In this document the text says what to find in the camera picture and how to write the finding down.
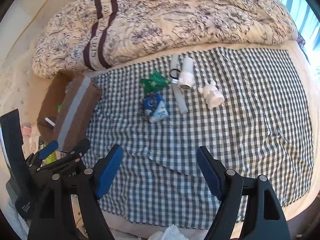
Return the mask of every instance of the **cable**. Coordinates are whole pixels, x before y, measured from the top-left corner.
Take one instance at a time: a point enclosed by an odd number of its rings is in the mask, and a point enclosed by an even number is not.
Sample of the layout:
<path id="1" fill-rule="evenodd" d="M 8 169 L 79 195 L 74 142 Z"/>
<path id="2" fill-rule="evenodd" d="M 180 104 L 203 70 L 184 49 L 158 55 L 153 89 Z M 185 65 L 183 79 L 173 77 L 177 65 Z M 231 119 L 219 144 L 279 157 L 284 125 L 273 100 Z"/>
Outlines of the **cable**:
<path id="1" fill-rule="evenodd" d="M 77 225 L 78 225 L 78 223 L 79 223 L 79 221 L 82 219 L 82 216 L 80 217 L 80 219 L 78 220 L 78 222 L 76 223 L 76 227 L 77 227 Z"/>

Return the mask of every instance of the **brown stripe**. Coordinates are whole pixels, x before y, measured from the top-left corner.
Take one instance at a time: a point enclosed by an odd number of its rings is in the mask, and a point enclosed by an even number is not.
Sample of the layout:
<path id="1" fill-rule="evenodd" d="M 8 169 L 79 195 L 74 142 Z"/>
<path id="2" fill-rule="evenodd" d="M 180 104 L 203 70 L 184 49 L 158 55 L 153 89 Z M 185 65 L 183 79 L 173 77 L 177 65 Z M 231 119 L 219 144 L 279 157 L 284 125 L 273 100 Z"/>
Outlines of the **brown stripe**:
<path id="1" fill-rule="evenodd" d="M 103 44 L 106 41 L 106 34 L 107 30 L 112 24 L 113 20 L 116 18 L 116 14 L 118 12 L 118 3 L 117 0 L 111 0 L 111 6 L 112 6 L 112 13 L 109 17 L 109 23 L 108 26 L 103 30 L 101 39 L 99 41 L 99 46 L 98 46 L 98 58 L 102 66 L 105 68 L 110 68 L 111 66 L 105 61 L 103 57 Z"/>
<path id="2" fill-rule="evenodd" d="M 97 32 L 97 28 L 98 28 L 98 23 L 99 23 L 99 19 L 101 19 L 103 17 L 102 15 L 102 5 L 101 5 L 101 0 L 94 0 L 94 4 L 96 6 L 96 10 L 97 10 L 97 18 L 98 21 L 92 26 L 92 30 L 91 30 L 91 38 L 88 42 L 88 44 L 85 46 L 84 50 L 83 50 L 83 59 L 84 59 L 84 64 L 90 68 L 91 70 L 94 70 L 91 66 L 90 63 L 90 59 L 89 59 L 89 51 L 90 51 L 90 42 L 92 40 L 92 38 L 96 35 Z"/>

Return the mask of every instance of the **snack packet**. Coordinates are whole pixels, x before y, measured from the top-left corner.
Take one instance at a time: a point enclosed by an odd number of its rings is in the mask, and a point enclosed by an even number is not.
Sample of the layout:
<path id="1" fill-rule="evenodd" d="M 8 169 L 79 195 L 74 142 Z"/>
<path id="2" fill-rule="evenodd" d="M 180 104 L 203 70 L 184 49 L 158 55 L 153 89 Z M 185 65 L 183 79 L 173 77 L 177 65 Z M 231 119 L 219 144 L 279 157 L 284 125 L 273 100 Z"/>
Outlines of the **snack packet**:
<path id="1" fill-rule="evenodd" d="M 140 83 L 143 86 L 145 94 L 152 92 L 157 93 L 170 84 L 170 82 L 156 70 L 153 71 L 149 79 L 142 78 Z"/>
<path id="2" fill-rule="evenodd" d="M 154 96 L 147 97 L 143 100 L 145 115 L 150 116 L 151 123 L 158 122 L 169 116 L 167 109 L 164 106 L 162 96 L 158 93 Z"/>

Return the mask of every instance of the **cardboard box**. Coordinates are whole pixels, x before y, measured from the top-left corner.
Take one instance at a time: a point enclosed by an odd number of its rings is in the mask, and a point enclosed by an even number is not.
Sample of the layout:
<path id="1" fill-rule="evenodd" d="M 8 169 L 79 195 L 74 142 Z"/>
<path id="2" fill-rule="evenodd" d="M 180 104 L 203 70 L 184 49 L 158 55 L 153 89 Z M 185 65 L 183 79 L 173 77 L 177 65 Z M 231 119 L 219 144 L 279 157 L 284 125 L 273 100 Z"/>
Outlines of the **cardboard box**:
<path id="1" fill-rule="evenodd" d="M 38 130 L 45 143 L 57 140 L 59 151 L 72 149 L 84 138 L 100 96 L 101 90 L 89 77 L 75 75 L 72 71 L 60 71 L 48 88 L 37 119 Z M 46 117 L 55 122 L 55 127 L 45 120 Z"/>

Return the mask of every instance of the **blue package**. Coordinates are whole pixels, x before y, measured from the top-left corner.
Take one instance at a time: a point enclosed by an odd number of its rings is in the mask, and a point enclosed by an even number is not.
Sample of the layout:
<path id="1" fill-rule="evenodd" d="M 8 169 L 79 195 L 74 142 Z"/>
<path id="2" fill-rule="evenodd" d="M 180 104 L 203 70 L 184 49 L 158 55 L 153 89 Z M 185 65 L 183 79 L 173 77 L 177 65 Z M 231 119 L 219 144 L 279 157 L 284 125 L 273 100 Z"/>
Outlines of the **blue package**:
<path id="1" fill-rule="evenodd" d="M 158 121 L 169 116 L 168 111 L 164 106 L 162 96 L 159 93 L 155 94 L 154 96 L 145 98 L 143 100 L 143 105 L 145 108 L 145 115 L 146 116 L 150 116 L 151 113 L 153 112 L 153 115 L 149 119 L 149 121 L 151 123 L 158 122 Z"/>

